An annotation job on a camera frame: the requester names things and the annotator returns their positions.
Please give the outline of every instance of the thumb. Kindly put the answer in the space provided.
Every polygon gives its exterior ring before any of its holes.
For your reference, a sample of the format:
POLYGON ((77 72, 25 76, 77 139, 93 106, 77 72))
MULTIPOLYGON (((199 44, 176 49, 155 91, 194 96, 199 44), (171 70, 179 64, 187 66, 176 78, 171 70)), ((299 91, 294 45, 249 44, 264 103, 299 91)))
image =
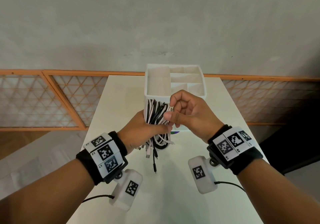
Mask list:
POLYGON ((150 124, 149 127, 151 129, 152 136, 156 134, 165 134, 172 130, 172 126, 165 125, 165 124, 160 124, 160 125, 150 124))
POLYGON ((182 124, 185 126, 188 126, 190 118, 189 116, 183 114, 183 113, 179 113, 177 111, 174 112, 165 112, 163 114, 164 119, 173 122, 175 124, 182 124))

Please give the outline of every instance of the person's right hand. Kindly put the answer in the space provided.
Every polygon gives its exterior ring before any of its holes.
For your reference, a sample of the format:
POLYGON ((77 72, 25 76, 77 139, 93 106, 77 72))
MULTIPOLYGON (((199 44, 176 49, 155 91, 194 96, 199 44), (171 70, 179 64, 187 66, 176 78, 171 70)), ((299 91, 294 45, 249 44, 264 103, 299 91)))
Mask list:
POLYGON ((185 90, 180 90, 170 97, 173 112, 164 113, 169 125, 185 125, 205 143, 224 125, 211 111, 207 103, 185 90))

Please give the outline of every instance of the fingernail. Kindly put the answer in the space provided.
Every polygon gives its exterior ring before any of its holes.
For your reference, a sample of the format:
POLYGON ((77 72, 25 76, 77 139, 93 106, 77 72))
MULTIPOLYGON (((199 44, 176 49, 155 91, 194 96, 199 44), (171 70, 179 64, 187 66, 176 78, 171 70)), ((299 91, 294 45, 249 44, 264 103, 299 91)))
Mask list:
POLYGON ((171 112, 165 112, 165 113, 163 114, 163 117, 164 117, 164 119, 166 119, 166 120, 170 120, 170 119, 171 119, 171 115, 172 115, 171 112))

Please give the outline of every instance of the forearm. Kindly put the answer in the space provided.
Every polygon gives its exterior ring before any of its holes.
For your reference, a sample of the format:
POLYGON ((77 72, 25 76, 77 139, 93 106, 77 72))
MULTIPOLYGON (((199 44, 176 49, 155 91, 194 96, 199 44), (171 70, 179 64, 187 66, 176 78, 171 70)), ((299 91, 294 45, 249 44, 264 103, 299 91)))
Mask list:
POLYGON ((0 201, 3 223, 66 223, 94 187, 77 159, 0 201))
POLYGON ((254 160, 238 179, 264 223, 319 222, 319 203, 264 160, 254 160))

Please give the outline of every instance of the person's left hand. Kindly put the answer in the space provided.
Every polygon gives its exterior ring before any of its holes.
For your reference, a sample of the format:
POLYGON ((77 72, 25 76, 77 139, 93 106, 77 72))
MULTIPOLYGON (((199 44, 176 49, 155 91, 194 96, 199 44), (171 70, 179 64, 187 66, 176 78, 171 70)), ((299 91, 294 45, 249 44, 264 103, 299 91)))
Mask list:
POLYGON ((141 145, 144 145, 148 139, 156 134, 168 133, 172 130, 169 125, 151 125, 144 120, 143 110, 136 115, 124 126, 119 132, 118 137, 122 140, 127 148, 128 154, 141 145))

